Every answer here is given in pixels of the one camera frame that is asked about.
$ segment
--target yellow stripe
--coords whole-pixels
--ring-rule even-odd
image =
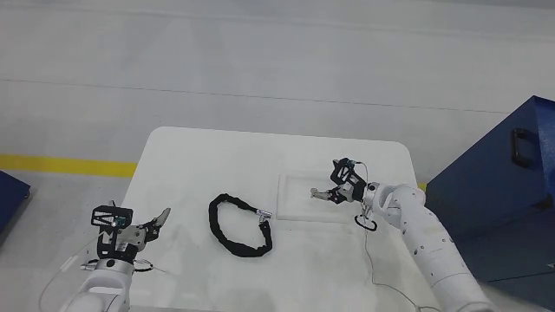
[[[0,154],[0,170],[77,173],[82,175],[133,177],[137,163],[56,157]]]

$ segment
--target gray floor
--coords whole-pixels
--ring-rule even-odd
[[[0,153],[136,161],[160,126],[292,133],[399,141],[428,182],[529,96],[555,98],[554,9],[0,0]],[[93,234],[90,208],[121,201],[128,180],[17,175],[37,192],[4,233],[0,301],[34,312],[49,275]]]

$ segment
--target table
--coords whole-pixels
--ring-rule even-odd
[[[139,254],[169,273],[135,274],[132,304],[226,312],[412,310],[397,293],[370,282],[363,230],[351,221],[360,206],[310,198],[310,184],[330,183],[332,160],[343,157],[365,162],[371,181],[416,185],[408,150],[395,142],[154,130],[122,206],[134,210],[135,224],[172,208],[160,238]],[[238,258],[218,243],[208,204],[222,192],[274,213],[271,252]],[[264,242],[252,213],[221,205],[219,218],[231,240]],[[377,222],[368,242],[375,279],[437,307],[399,231]]]

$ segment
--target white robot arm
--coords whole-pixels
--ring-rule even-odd
[[[338,187],[326,192],[312,189],[312,197],[336,204],[360,201],[364,209],[361,217],[366,218],[372,211],[399,229],[444,312],[496,312],[447,230],[434,213],[424,207],[426,194],[408,185],[367,185],[355,173],[355,164],[359,163],[349,159],[334,161],[336,170],[331,179]]]
[[[94,271],[62,307],[61,312],[128,312],[134,259],[147,243],[158,238],[170,209],[152,221],[131,225],[133,210],[103,205],[93,210],[91,224],[100,226]]]

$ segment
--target blue container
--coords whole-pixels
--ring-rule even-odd
[[[29,196],[29,185],[0,172],[0,231],[16,213],[17,208]]]
[[[533,96],[427,195],[477,279],[555,310],[555,102]]]

